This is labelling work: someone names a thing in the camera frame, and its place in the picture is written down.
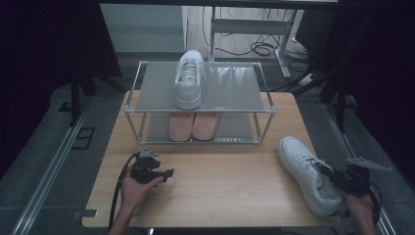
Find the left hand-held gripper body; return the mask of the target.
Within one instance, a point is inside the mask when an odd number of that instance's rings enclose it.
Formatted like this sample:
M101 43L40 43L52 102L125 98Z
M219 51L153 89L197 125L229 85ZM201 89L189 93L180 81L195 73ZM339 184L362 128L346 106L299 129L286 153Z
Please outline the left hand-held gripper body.
M159 154L149 149L145 149L135 157L135 163L130 172L130 176L141 184L147 184L158 178L155 168L151 168L151 160L156 159Z

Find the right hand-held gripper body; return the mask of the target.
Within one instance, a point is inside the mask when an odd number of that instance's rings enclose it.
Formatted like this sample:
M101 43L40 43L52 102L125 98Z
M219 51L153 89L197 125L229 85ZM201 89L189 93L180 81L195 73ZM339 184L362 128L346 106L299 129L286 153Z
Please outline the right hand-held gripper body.
M344 170L336 170L335 185L357 197L368 195L371 189L370 170L390 171L391 168L362 157L347 159Z

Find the white sneaker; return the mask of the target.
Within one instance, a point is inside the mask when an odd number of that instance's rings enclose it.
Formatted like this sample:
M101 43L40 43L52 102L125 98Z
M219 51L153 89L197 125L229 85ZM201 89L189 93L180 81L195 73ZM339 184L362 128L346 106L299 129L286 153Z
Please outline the white sneaker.
M294 136L280 140L279 159L284 168L296 180L309 209L319 216L335 214L343 203L342 195L334 189L321 169L332 168L317 159L308 148Z
M205 62L197 50L187 51L179 60L174 82L175 103L181 110L197 109L202 103Z

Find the pink slipper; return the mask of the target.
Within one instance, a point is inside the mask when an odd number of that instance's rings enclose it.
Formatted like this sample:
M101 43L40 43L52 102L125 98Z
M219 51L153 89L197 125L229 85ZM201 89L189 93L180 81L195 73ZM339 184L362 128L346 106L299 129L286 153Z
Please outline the pink slipper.
M220 113L196 113L193 123L193 136L208 141L213 138L220 119Z
M193 113L172 113L169 119L169 139L175 142L187 141L193 132Z

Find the grey metal shoe rack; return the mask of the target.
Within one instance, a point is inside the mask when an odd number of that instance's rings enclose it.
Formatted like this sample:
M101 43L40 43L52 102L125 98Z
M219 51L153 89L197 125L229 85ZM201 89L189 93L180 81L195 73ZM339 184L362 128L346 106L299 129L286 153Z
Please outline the grey metal shoe rack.
M170 117L180 110L174 101L175 62L141 62L124 108L139 144L171 144ZM194 111L219 114L208 141L214 144L260 144L275 114L259 63L205 64L202 103Z

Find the person's left hand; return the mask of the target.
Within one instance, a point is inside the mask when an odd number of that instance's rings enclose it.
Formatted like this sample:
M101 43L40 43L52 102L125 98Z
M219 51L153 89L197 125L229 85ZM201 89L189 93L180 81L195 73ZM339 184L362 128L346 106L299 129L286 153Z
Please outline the person's left hand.
M131 169L130 165L121 182L122 212L134 212L145 201L150 190L163 182L163 178L158 177L146 184L138 183L130 176Z

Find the person's right hand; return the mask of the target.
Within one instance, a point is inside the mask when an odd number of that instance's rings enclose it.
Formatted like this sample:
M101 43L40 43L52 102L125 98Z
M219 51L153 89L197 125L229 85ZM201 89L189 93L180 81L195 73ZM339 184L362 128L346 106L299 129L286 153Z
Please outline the person's right hand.
M343 193L351 221L355 226L374 226L375 206L369 195L357 197Z

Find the black metal stand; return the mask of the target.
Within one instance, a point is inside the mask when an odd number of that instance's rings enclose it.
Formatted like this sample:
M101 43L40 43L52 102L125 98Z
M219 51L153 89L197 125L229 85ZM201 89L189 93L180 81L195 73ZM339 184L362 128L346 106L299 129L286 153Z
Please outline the black metal stand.
M319 100L329 103L337 98L336 120L342 132L345 132L346 71L364 31L365 22L352 23L336 13L305 11L296 35L300 44L311 53L311 60L308 69L291 81L286 91L299 96L324 84ZM309 73L315 79L299 86Z
M63 103L60 107L60 112L71 112L70 126L74 126L80 119L80 91L83 91L86 96L94 96L98 90L93 78L100 79L121 93L126 91L124 86L92 66L77 66L70 78L70 102Z

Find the dark curtain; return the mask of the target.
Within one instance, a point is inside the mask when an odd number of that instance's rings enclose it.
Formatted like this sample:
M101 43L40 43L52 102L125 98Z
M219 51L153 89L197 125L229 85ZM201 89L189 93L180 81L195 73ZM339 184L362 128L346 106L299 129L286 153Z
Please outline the dark curtain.
M347 91L364 126L415 187L415 0L377 0L343 24L373 21L347 68Z
M75 76L120 76L101 0L0 0L0 178Z

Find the grey cabinet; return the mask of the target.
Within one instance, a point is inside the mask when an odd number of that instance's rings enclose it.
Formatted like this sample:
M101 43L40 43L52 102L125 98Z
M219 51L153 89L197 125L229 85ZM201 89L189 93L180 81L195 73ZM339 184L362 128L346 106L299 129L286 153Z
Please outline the grey cabinet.
M186 50L187 9L182 6L101 4L118 53Z

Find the white desk frame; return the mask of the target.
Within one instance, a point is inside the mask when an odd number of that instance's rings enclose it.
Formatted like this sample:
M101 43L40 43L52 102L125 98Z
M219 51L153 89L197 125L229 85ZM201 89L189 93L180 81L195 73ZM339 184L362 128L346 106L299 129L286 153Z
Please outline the white desk frame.
M281 36L277 42L275 56L285 79L291 79L288 64L284 59L284 52L290 39L297 10L293 10L286 20L248 20L218 18L216 8L211 8L208 60L215 60L215 35L218 33L255 34Z

